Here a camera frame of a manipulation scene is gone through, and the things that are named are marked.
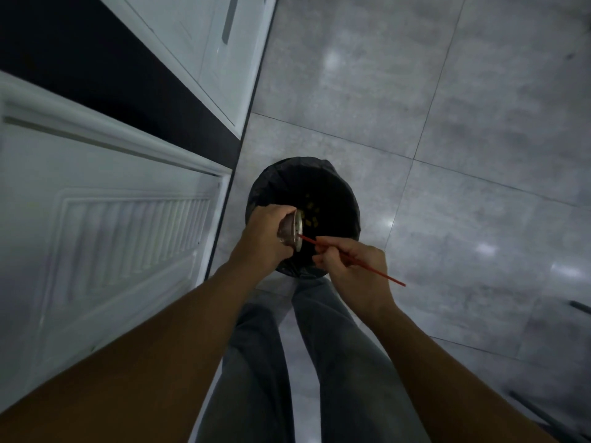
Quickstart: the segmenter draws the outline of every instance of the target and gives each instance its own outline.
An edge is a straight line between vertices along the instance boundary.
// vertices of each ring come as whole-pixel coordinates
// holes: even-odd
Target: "forearm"
[[[225,265],[0,416],[0,441],[186,442],[258,275]]]
[[[433,443],[556,443],[395,305],[369,326],[388,352]]]

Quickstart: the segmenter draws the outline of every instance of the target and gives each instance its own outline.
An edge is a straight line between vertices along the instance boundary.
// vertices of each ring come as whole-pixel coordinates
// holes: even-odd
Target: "red chopstick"
[[[328,245],[326,245],[326,244],[322,244],[322,243],[319,243],[318,241],[315,241],[315,240],[314,240],[314,239],[312,239],[312,238],[308,238],[307,236],[304,236],[303,234],[300,234],[300,235],[298,235],[298,236],[299,236],[300,238],[302,238],[304,241],[308,241],[309,243],[312,243],[312,244],[314,244],[314,245],[320,245],[321,247],[328,247]],[[354,264],[354,265],[356,265],[356,266],[362,267],[362,268],[364,268],[364,269],[366,269],[366,270],[368,270],[368,271],[370,271],[370,272],[377,273],[378,275],[381,275],[381,276],[383,276],[384,278],[387,278],[387,279],[389,279],[390,281],[393,281],[393,282],[395,282],[395,283],[398,283],[398,284],[399,284],[399,285],[401,285],[401,286],[406,286],[406,283],[402,283],[401,281],[398,281],[397,279],[395,279],[395,278],[392,278],[390,275],[387,275],[387,274],[385,274],[385,273],[383,273],[383,272],[380,272],[379,270],[376,270],[376,269],[374,269],[374,268],[373,268],[372,266],[370,266],[369,264],[367,264],[367,263],[364,263],[363,261],[360,261],[360,260],[358,260],[357,258],[353,258],[352,256],[349,256],[349,255],[348,255],[348,254],[346,254],[345,252],[341,252],[341,251],[339,250],[339,253],[340,253],[340,254],[341,254],[341,256],[343,256],[343,257],[344,257],[346,260],[348,260],[350,263],[353,263],[353,264]]]

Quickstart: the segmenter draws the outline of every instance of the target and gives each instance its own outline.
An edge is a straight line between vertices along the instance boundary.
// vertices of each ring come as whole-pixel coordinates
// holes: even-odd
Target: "jeans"
[[[430,442],[394,365],[355,324],[328,280],[301,281],[292,305],[320,381],[324,443]],[[196,442],[294,441],[277,323],[269,309],[247,304]]]

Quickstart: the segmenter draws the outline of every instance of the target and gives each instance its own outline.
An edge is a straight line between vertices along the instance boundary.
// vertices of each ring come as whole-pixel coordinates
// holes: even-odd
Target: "black trash bag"
[[[256,206],[291,205],[304,213],[304,235],[340,236],[359,239],[359,206],[347,182],[328,160],[293,157],[281,160],[263,172],[248,195],[246,222]],[[276,270],[296,278],[326,275],[312,260],[314,245],[304,241],[299,252],[282,261]]]

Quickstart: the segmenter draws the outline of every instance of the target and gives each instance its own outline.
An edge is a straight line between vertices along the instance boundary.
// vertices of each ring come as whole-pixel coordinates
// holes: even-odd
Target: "person's right arm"
[[[433,443],[556,443],[422,332],[394,303],[385,278],[346,266],[340,250],[387,273],[380,249],[347,238],[318,237],[317,266],[373,331],[396,367]]]

